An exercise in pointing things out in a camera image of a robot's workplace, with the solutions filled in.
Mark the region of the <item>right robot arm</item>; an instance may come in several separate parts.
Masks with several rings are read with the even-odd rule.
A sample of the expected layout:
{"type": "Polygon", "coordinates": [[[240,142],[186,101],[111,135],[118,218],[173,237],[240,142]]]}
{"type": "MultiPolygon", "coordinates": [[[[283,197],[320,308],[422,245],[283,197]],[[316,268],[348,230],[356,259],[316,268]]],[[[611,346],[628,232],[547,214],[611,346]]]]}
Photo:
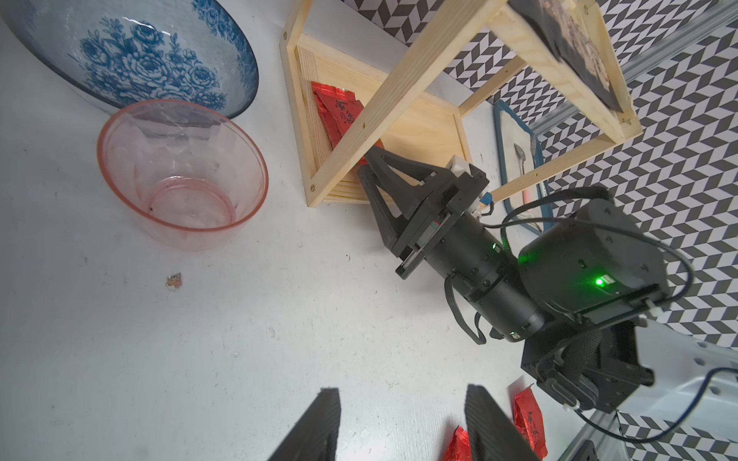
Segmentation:
{"type": "Polygon", "coordinates": [[[444,282],[462,330],[459,300],[475,309],[490,336],[524,346],[522,369],[555,401],[578,413],[655,409],[674,426],[720,428],[737,410],[737,369],[655,322],[683,299],[696,274],[682,261],[680,289],[666,260],[681,253],[646,236],[601,186],[555,192],[548,203],[578,200],[565,218],[541,217],[543,234],[520,251],[507,230],[530,224],[529,207],[499,224],[476,215],[488,180],[473,165],[438,167],[379,147],[359,167],[382,241],[409,277],[427,263],[444,282]]]}

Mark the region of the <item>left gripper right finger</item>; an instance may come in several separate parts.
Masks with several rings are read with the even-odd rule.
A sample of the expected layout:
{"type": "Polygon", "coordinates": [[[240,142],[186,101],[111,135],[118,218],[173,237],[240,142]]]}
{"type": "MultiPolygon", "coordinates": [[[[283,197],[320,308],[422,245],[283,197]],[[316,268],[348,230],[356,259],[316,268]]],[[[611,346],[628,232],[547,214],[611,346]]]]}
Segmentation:
{"type": "Polygon", "coordinates": [[[530,444],[483,386],[467,386],[464,414],[474,461],[539,460],[530,444]]]}

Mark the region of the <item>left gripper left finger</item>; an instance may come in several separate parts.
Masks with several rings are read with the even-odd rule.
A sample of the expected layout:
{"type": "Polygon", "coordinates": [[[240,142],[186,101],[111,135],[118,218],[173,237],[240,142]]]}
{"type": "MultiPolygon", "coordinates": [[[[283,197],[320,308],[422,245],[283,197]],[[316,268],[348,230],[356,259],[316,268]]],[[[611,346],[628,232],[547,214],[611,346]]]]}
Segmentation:
{"type": "Polygon", "coordinates": [[[341,419],[338,388],[323,388],[269,461],[335,461],[341,419]]]}

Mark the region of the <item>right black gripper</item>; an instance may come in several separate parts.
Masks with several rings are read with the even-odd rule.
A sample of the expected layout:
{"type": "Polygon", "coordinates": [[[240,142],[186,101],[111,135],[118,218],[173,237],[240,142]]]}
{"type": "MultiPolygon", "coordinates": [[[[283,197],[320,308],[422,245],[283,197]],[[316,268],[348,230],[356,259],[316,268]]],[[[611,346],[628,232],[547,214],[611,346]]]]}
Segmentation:
{"type": "Polygon", "coordinates": [[[472,176],[457,178],[448,168],[412,161],[377,146],[364,155],[359,180],[366,192],[383,242],[401,259],[396,274],[407,279],[440,243],[489,180],[471,165],[472,176]],[[394,216],[382,196],[400,211],[394,216]]]}

